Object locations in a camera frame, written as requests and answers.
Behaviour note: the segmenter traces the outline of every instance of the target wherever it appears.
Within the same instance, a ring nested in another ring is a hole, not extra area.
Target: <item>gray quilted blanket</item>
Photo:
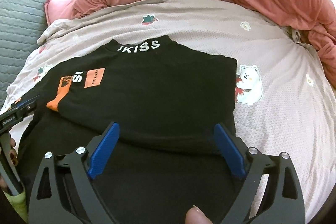
[[[47,28],[45,0],[0,0],[0,106]]]

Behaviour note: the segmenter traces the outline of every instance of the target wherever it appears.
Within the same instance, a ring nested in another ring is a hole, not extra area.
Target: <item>painted fingernail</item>
[[[12,160],[12,163],[13,163],[14,166],[17,166],[18,163],[19,163],[19,161],[18,161],[17,159],[13,159],[13,160]]]
[[[194,205],[194,208],[196,209],[197,212],[199,212],[202,215],[205,215],[197,206]]]

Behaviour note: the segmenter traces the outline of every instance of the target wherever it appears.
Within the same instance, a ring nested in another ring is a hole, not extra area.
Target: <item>metal screw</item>
[[[250,147],[249,152],[250,152],[250,154],[255,155],[255,154],[258,153],[258,149],[256,149],[255,147]]]
[[[77,148],[77,150],[76,150],[76,153],[77,154],[83,154],[85,152],[85,147],[79,147],[79,148]]]
[[[52,153],[51,152],[47,152],[45,155],[44,155],[44,157],[46,158],[46,159],[49,159],[49,158],[51,158],[52,157]]]
[[[282,156],[284,159],[288,159],[288,158],[289,158],[289,155],[288,155],[288,153],[286,153],[286,152],[282,152],[282,153],[281,153],[281,156]]]

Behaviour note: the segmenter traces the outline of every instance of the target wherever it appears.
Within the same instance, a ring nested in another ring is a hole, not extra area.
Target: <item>cartoon bear sticker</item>
[[[257,66],[240,65],[236,78],[236,103],[252,105],[263,95]]]

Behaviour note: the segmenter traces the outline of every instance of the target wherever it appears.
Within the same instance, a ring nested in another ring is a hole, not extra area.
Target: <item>finger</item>
[[[10,139],[10,146],[11,147],[15,147],[16,146],[16,142],[13,138]]]
[[[9,152],[9,155],[10,155],[10,159],[13,160],[17,157],[17,153],[16,153],[16,150],[15,149],[11,149],[10,152]]]
[[[7,188],[7,183],[3,179],[3,177],[0,177],[0,188],[1,189],[6,189]]]
[[[17,158],[13,159],[12,162],[13,162],[13,165],[14,165],[14,166],[17,166],[18,163],[19,163],[19,161],[17,160]]]
[[[185,216],[185,224],[213,224],[195,205]]]

